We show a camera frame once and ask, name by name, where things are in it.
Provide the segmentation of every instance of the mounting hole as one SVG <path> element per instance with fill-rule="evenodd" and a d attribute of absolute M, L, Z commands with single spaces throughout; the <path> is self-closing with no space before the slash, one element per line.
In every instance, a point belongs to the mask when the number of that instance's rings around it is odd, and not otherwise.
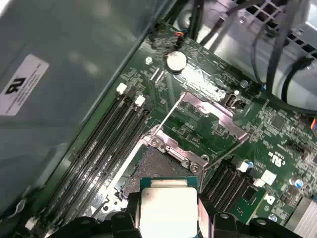
<path fill-rule="evenodd" d="M 262 226 L 266 225 L 266 221 L 265 221 L 265 220 L 262 220 L 262 219 L 258 219 L 258 220 L 257 220 L 257 223 L 259 223 L 259 224 L 262 225 Z"/>
<path fill-rule="evenodd" d="M 221 213 L 221 214 L 220 214 L 220 217 L 223 218 L 223 219 L 228 219 L 228 218 L 229 218 L 229 215 L 228 215 L 228 214 L 225 214 L 225 213 Z"/>

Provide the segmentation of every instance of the green circuit board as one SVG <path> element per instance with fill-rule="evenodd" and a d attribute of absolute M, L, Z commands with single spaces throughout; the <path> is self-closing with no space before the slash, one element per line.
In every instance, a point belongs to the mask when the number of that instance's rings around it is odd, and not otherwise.
<path fill-rule="evenodd" d="M 301 115 L 275 107 L 259 85 L 188 38 L 180 49 L 188 59 L 185 70 L 180 75 L 169 73 L 165 70 L 164 57 L 177 40 L 173 32 L 174 28 L 163 24 L 159 29 L 160 37 L 154 43 L 146 38 L 140 45 L 48 181 L 41 198 L 33 206 L 34 213 L 49 201 L 73 157 L 117 97 L 116 89 L 120 83 L 136 88 L 137 95 L 147 97 L 153 104 L 141 128 L 142 133 L 160 124 L 184 91 L 222 105 L 230 94 L 235 94 L 243 102 L 240 108 L 230 110 L 235 124 L 248 133 L 249 139 L 225 159 L 233 157 L 237 164 L 252 162 L 256 179 L 261 178 L 266 170 L 275 174 L 276 178 L 272 185 L 266 183 L 263 186 L 267 195 L 274 198 L 273 202 L 264 199 L 254 206 L 240 202 L 234 208 L 232 212 L 242 222 L 246 223 L 250 214 L 259 217 L 274 214 L 277 222 L 285 225 L 300 198 L 317 192 L 317 170 L 312 163 L 317 154 L 317 139 L 310 127 L 299 120 Z M 185 151 L 208 156 L 210 163 L 237 143 L 235 136 L 218 123 L 218 118 L 206 116 L 187 103 L 181 103 L 175 109 L 164 123 L 163 130 Z M 291 142 L 304 146 L 306 151 L 294 150 L 289 146 Z M 214 170 L 215 167 L 207 171 L 204 186 Z M 300 178 L 304 182 L 303 187 L 290 192 L 291 178 Z"/>

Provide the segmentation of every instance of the ram slot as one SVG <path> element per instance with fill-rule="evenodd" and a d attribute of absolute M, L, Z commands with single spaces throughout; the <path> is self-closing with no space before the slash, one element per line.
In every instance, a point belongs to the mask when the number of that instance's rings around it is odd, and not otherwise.
<path fill-rule="evenodd" d="M 139 120 L 137 120 L 137 123 L 130 129 L 130 134 L 127 137 L 125 137 L 122 144 L 120 144 L 120 146 L 115 149 L 115 153 L 112 156 L 111 164 L 107 166 L 107 170 L 105 171 L 102 178 L 100 178 L 98 180 L 98 183 L 94 186 L 94 188 L 91 191 L 89 191 L 89 195 L 87 196 L 87 198 L 83 199 L 83 201 L 79 203 L 78 206 L 76 206 L 77 211 L 71 214 L 71 216 L 66 219 L 65 223 L 71 221 L 73 218 L 82 215 L 87 210 L 88 205 L 92 202 L 100 188 L 109 178 L 110 173 L 113 171 L 114 167 L 118 163 L 120 163 L 122 155 L 125 155 L 130 150 L 129 145 L 131 144 L 131 141 L 137 141 L 137 138 L 140 137 L 140 129 L 144 126 L 144 122 L 147 118 L 147 113 L 148 112 L 145 111 L 140 115 Z"/>
<path fill-rule="evenodd" d="M 225 174 L 226 169 L 227 168 L 224 166 L 224 164 L 220 164 L 217 170 L 213 173 L 212 178 L 210 179 L 210 181 L 204 189 L 204 192 L 207 196 L 209 196 L 214 186 L 216 186 L 217 182 L 219 181 L 219 177 Z"/>
<path fill-rule="evenodd" d="M 109 110 L 103 115 L 101 121 L 97 125 L 97 128 L 89 136 L 84 146 L 80 149 L 80 152 L 78 153 L 78 155 L 74 156 L 74 159 L 72 160 L 71 165 L 69 166 L 63 178 L 59 182 L 57 189 L 52 194 L 47 207 L 52 209 L 54 207 L 54 204 L 56 203 L 56 200 L 58 200 L 62 196 L 62 194 L 65 192 L 65 190 L 68 188 L 68 186 L 70 185 L 70 182 L 76 176 L 76 173 L 74 173 L 74 171 L 78 170 L 81 166 L 83 166 L 83 163 L 84 163 L 83 155 L 85 155 L 88 149 L 90 149 L 91 146 L 95 143 L 96 138 L 102 134 L 104 127 L 107 125 L 107 122 L 109 121 L 110 117 L 114 114 L 114 111 L 117 110 L 117 108 L 119 107 L 122 99 L 123 97 L 120 97 L 114 100 Z"/>
<path fill-rule="evenodd" d="M 237 176 L 239 176 L 239 175 L 237 175 L 237 173 L 236 173 L 236 177 L 235 177 L 234 181 L 232 182 L 232 184 L 230 185 L 230 187 L 226 191 L 227 195 L 224 196 L 222 201 L 218 204 L 218 211 L 224 211 L 225 207 L 227 206 L 227 204 L 229 203 L 229 201 L 231 199 L 231 195 L 232 195 L 233 191 L 235 191 L 237 189 L 237 185 L 241 182 L 241 178 L 237 177 Z"/>
<path fill-rule="evenodd" d="M 85 174 L 86 178 L 84 179 L 84 182 L 76 189 L 71 191 L 71 198 L 68 199 L 66 205 L 61 208 L 61 211 L 55 218 L 55 222 L 60 220 L 61 217 L 65 217 L 71 210 L 72 206 L 77 206 L 77 199 L 80 199 L 83 196 L 97 175 L 103 172 L 102 169 L 104 164 L 108 163 L 110 160 L 110 157 L 108 156 L 109 152 L 111 152 L 113 148 L 116 147 L 121 135 L 126 132 L 127 128 L 129 128 L 136 116 L 137 112 L 134 111 L 134 105 L 131 105 L 126 114 L 122 117 L 119 117 L 121 120 L 116 121 L 119 121 L 119 123 L 111 127 L 111 134 L 106 140 L 106 145 L 104 145 L 98 153 L 98 158 L 95 160 L 95 163 L 93 163 L 93 166 L 89 169 L 88 174 Z"/>
<path fill-rule="evenodd" d="M 233 171 L 229 170 L 225 177 L 223 178 L 223 180 L 221 181 L 221 184 L 216 188 L 216 190 L 213 192 L 210 201 L 211 203 L 214 205 L 214 207 L 216 206 L 216 204 L 218 203 L 219 199 L 221 198 L 222 194 L 224 193 L 224 191 L 228 188 L 229 183 L 232 179 L 232 177 L 234 177 L 234 173 Z"/>
<path fill-rule="evenodd" d="M 213 194 L 216 192 L 218 187 L 221 186 L 222 181 L 226 178 L 228 172 L 229 172 L 229 169 L 225 168 L 225 170 L 219 175 L 219 177 L 214 183 L 214 186 L 210 188 L 207 194 L 208 198 L 212 198 Z"/>
<path fill-rule="evenodd" d="M 113 127 L 117 127 L 117 125 L 121 122 L 121 119 L 126 113 L 127 110 L 131 107 L 131 102 L 128 99 L 125 99 L 122 102 L 121 107 L 117 108 L 117 110 L 110 116 L 108 122 L 106 123 L 107 126 L 100 136 L 97 145 L 94 147 L 93 151 L 87 156 L 85 160 L 85 165 L 79 171 L 77 171 L 76 177 L 68 186 L 67 191 L 63 194 L 63 196 L 59 199 L 58 203 L 54 206 L 54 209 L 51 211 L 53 217 L 55 217 L 59 211 L 68 203 L 70 203 L 76 193 L 76 189 L 81 185 L 84 184 L 86 178 L 85 174 L 92 170 L 92 167 L 98 163 L 98 160 L 101 156 L 98 154 L 105 149 L 105 145 L 109 143 Z"/>
<path fill-rule="evenodd" d="M 246 191 L 247 187 L 249 186 L 249 181 L 243 179 L 238 188 L 236 189 L 235 193 L 233 194 L 232 198 L 229 200 L 228 204 L 226 205 L 224 212 L 230 211 L 233 205 L 235 205 L 238 198 Z"/>
<path fill-rule="evenodd" d="M 220 197 L 218 198 L 217 203 L 214 204 L 214 207 L 217 211 L 221 211 L 220 208 L 221 208 L 221 205 L 222 205 L 224 199 L 226 197 L 231 196 L 230 189 L 231 189 L 232 185 L 237 180 L 237 174 L 235 172 L 233 172 L 228 180 L 229 180 L 229 183 L 225 186 L 225 188 L 222 190 L 222 192 L 220 192 Z"/>

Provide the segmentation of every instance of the white connector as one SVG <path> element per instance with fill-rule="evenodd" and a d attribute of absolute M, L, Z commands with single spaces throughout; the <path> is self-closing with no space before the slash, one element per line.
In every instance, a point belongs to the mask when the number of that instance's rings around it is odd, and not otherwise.
<path fill-rule="evenodd" d="M 265 185 L 265 182 L 260 179 L 260 178 L 257 178 L 254 182 L 253 182 L 253 185 L 255 187 L 263 187 Z"/>
<path fill-rule="evenodd" d="M 237 170 L 239 170 L 239 171 L 241 171 L 243 173 L 245 173 L 248 168 L 249 168 L 249 165 L 246 162 L 244 162 L 244 161 L 239 163 L 239 165 L 237 166 Z"/>
<path fill-rule="evenodd" d="M 125 85 L 124 83 L 120 83 L 119 86 L 117 87 L 117 93 L 119 95 L 122 95 L 124 93 L 124 91 L 127 89 L 127 85 Z"/>
<path fill-rule="evenodd" d="M 135 105 L 137 105 L 138 107 L 142 106 L 145 102 L 145 97 L 143 97 L 142 95 L 140 95 L 137 100 L 135 100 Z"/>
<path fill-rule="evenodd" d="M 35 217 L 31 217 L 25 224 L 25 228 L 28 229 L 29 231 L 31 231 L 35 225 L 37 224 L 38 219 L 36 219 Z"/>

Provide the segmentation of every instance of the ventilation grille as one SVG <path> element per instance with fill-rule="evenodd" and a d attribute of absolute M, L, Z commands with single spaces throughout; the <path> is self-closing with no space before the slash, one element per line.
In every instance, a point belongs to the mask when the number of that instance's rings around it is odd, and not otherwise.
<path fill-rule="evenodd" d="M 245 0 L 235 0 L 235 2 L 237 4 L 241 4 L 245 2 Z M 287 0 L 266 0 L 266 2 L 264 2 L 262 5 L 254 5 L 248 8 L 247 11 L 254 16 L 254 19 L 257 18 L 272 29 L 278 31 L 279 25 L 274 22 L 274 20 L 283 11 L 286 3 Z M 286 45 L 288 45 L 290 42 L 293 42 L 302 49 L 303 53 L 307 57 L 314 57 L 317 59 L 317 49 L 297 38 L 296 35 L 297 34 L 293 33 L 289 34 Z"/>

